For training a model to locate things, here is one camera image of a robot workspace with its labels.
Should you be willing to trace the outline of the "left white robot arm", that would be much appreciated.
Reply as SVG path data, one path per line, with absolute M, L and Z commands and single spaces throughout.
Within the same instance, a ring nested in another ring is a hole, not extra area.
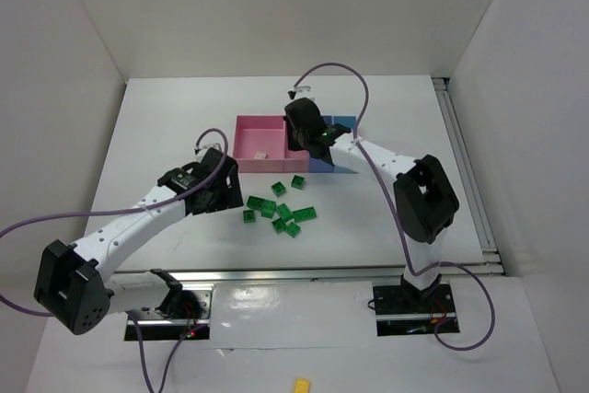
M 34 297 L 74 335 L 89 332 L 109 314 L 134 310 L 194 320 L 202 312 L 202 301 L 169 272 L 115 272 L 139 248 L 184 218 L 242 204 L 238 163 L 211 147 L 201 159 L 166 172 L 132 213 L 72 244 L 55 240 L 48 245 L 41 255 Z

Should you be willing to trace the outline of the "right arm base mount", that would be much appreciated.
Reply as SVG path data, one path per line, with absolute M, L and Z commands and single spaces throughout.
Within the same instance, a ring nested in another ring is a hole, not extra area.
M 440 283 L 422 301 L 414 298 L 401 283 L 373 286 L 366 303 L 375 313 L 378 337 L 458 333 L 460 326 L 451 285 Z

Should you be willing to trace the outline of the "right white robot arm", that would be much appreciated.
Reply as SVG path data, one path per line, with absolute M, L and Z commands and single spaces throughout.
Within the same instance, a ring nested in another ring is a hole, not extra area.
M 406 261 L 401 283 L 428 295 L 439 284 L 445 231 L 459 209 L 438 158 L 404 156 L 365 141 L 346 126 L 328 125 L 309 98 L 293 100 L 284 111 L 289 148 L 378 183 Z

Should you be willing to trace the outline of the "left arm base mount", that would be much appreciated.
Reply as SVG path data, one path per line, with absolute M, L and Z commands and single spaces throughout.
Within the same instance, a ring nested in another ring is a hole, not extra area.
M 127 327 L 127 341 L 205 341 L 210 337 L 210 288 L 190 289 L 169 272 L 152 269 L 126 275 L 121 290 L 129 299 L 130 322 L 139 330 Z

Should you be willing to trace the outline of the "green lego small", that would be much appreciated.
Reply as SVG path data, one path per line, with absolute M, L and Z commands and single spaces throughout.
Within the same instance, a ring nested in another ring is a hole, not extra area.
M 251 224 L 256 222 L 256 213 L 254 210 L 244 210 L 243 211 L 243 223 L 244 224 Z

